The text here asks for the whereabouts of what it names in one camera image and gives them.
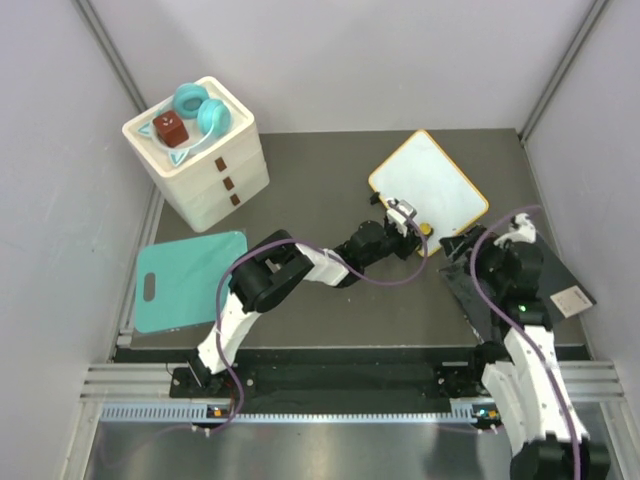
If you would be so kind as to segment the yellow bone-shaped eraser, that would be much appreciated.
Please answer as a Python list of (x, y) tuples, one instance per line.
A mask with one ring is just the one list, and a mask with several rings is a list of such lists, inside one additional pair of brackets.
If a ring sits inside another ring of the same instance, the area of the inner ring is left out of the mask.
[(433, 232), (432, 227), (427, 223), (421, 223), (420, 230), (424, 235), (430, 235)]

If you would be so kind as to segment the yellow-framed whiteboard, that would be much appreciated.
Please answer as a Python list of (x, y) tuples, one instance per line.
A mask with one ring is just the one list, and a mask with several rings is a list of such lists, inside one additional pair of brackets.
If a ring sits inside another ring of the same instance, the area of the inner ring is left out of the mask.
[(411, 134), (369, 175), (368, 183), (381, 200), (404, 200), (416, 210), (414, 222), (431, 227), (428, 249), (439, 240), (466, 230), (487, 213), (489, 202), (463, 170), (425, 130)]

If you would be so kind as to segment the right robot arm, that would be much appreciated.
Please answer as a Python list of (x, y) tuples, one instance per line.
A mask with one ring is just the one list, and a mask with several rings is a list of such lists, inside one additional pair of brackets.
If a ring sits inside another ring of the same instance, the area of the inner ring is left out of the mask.
[(591, 440), (562, 379), (553, 323), (539, 293), (544, 253), (529, 217), (497, 235), (481, 225), (439, 243), (489, 307), (493, 337), (477, 346), (466, 380), (490, 395), (511, 445), (513, 479), (604, 479), (607, 447)]

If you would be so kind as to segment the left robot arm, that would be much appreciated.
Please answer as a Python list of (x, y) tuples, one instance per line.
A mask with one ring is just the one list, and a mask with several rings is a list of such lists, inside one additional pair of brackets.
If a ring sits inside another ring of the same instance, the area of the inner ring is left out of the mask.
[(188, 361), (192, 384), (205, 396), (226, 387), (225, 370), (260, 315), (279, 306), (304, 281), (347, 288), (358, 280), (382, 286), (365, 275), (371, 265), (389, 257), (401, 260), (425, 247), (429, 234), (409, 221), (367, 221), (334, 249), (319, 249), (278, 230), (239, 257), (222, 274), (215, 299), (212, 331)]

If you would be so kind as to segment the black flat box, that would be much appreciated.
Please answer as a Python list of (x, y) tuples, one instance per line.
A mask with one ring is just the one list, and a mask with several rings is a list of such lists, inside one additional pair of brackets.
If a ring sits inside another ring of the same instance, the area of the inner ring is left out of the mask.
[[(513, 320), (530, 320), (552, 329), (564, 320), (591, 309), (597, 301), (543, 238), (537, 238), (536, 245), (543, 253), (543, 267), (535, 298), (507, 297), (504, 300), (492, 300), (486, 294), (485, 288), (480, 283), (479, 285), (487, 297)], [(470, 300), (459, 299), (455, 294), (454, 296), (481, 342), (502, 341), (509, 325), (490, 309), (478, 291)]]

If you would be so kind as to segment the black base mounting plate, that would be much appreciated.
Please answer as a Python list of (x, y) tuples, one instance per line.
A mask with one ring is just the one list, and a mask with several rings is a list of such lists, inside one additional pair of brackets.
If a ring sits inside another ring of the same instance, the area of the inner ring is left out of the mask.
[(208, 377), (191, 366), (173, 374), (174, 398), (205, 398), (233, 395), (245, 389), (245, 398), (299, 399), (344, 394), (362, 403), (367, 398), (399, 399), (465, 398), (488, 395), (478, 372), (465, 364), (433, 364), (417, 361), (302, 361), (277, 364), (249, 363)]

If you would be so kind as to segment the teal cutting board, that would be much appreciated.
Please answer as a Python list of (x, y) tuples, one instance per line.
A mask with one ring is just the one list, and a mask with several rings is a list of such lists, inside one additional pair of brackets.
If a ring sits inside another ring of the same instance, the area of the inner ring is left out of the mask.
[(242, 231), (150, 245), (136, 261), (134, 325), (143, 334), (210, 323), (226, 269), (248, 251)]

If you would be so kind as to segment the white three-drawer storage box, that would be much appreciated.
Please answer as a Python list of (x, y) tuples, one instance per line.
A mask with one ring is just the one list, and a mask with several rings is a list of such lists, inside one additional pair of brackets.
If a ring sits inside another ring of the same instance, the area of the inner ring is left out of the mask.
[(173, 167), (151, 139), (136, 133), (159, 102), (122, 126), (143, 167), (164, 199), (195, 232), (211, 228), (269, 184), (269, 173), (254, 114), (212, 76), (195, 82), (221, 99), (232, 114), (231, 130), (205, 150)]

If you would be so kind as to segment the teal cat-ear headphones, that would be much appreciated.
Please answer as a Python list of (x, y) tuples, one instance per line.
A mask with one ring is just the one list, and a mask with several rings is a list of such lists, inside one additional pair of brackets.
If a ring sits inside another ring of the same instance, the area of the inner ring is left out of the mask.
[[(161, 113), (173, 110), (183, 120), (189, 139), (170, 148), (158, 137), (152, 121)], [(152, 118), (140, 126), (136, 133), (149, 138), (164, 151), (173, 167), (184, 163), (189, 156), (200, 153), (226, 135), (232, 126), (232, 114), (226, 104), (210, 95), (205, 87), (196, 83), (180, 85), (174, 95), (160, 104)]]

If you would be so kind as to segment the brown cube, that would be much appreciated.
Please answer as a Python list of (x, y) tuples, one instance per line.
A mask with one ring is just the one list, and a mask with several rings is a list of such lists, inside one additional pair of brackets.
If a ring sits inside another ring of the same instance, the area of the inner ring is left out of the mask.
[(170, 148), (175, 148), (189, 139), (183, 120), (178, 114), (169, 110), (161, 113), (152, 121), (160, 140)]

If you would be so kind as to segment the aluminium frame rail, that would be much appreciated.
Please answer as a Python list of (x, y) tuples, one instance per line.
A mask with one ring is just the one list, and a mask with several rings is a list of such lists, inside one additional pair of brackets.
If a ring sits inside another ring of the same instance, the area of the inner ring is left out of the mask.
[(84, 401), (146, 401), (169, 397), (171, 373), (164, 364), (99, 364), (89, 367)]

